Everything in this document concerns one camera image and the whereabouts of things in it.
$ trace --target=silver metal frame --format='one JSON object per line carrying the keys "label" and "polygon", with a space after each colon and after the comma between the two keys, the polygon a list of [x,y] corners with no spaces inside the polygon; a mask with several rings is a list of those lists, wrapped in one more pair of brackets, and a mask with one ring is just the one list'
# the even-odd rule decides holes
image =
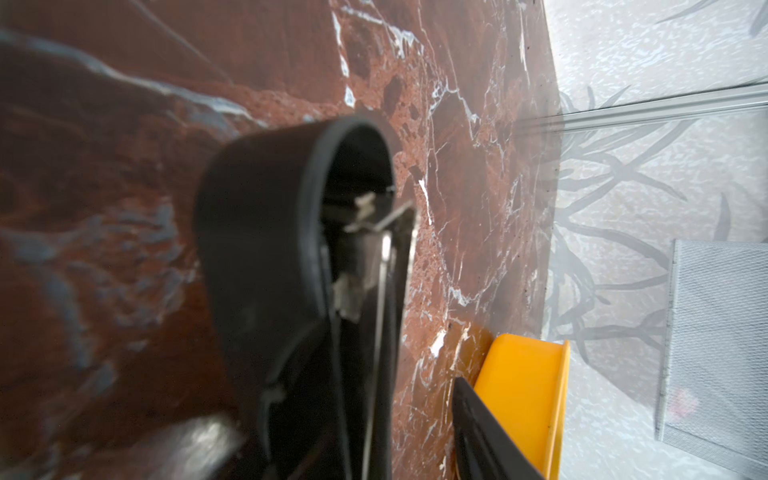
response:
{"label": "silver metal frame", "polygon": [[589,131],[649,124],[768,107],[768,83],[681,95],[636,104],[542,118],[531,124],[546,130]]}

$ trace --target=black pointed object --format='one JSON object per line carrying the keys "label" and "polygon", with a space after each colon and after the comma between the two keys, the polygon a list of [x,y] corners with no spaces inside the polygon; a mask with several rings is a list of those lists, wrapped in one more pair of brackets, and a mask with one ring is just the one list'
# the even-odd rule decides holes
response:
{"label": "black pointed object", "polygon": [[[194,231],[251,435],[240,475],[391,475],[394,372],[418,224],[409,205],[393,208],[395,191],[383,136],[357,117],[243,137],[205,173]],[[357,278],[366,272],[366,282]]]}
{"label": "black pointed object", "polygon": [[461,377],[453,381],[452,413],[461,480],[544,480]]}

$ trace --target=yellow tray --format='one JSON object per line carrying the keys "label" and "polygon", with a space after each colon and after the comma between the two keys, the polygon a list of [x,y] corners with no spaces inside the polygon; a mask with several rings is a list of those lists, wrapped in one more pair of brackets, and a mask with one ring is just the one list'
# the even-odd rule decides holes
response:
{"label": "yellow tray", "polygon": [[557,480],[571,345],[501,335],[485,357],[475,392],[525,458]]}

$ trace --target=red marble countertop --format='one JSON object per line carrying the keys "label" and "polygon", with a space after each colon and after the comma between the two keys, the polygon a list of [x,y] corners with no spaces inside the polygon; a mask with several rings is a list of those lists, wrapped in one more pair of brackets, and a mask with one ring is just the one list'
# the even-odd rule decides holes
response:
{"label": "red marble countertop", "polygon": [[0,469],[211,475],[242,438],[197,182],[242,134],[365,111],[423,218],[393,478],[451,478],[452,379],[539,334],[560,137],[517,125],[558,105],[541,0],[3,2]]}

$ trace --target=mesh screen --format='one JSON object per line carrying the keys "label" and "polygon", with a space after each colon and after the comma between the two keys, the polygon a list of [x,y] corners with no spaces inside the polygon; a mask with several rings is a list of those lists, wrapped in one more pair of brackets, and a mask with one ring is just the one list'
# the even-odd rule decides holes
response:
{"label": "mesh screen", "polygon": [[768,479],[768,243],[677,240],[657,437]]}

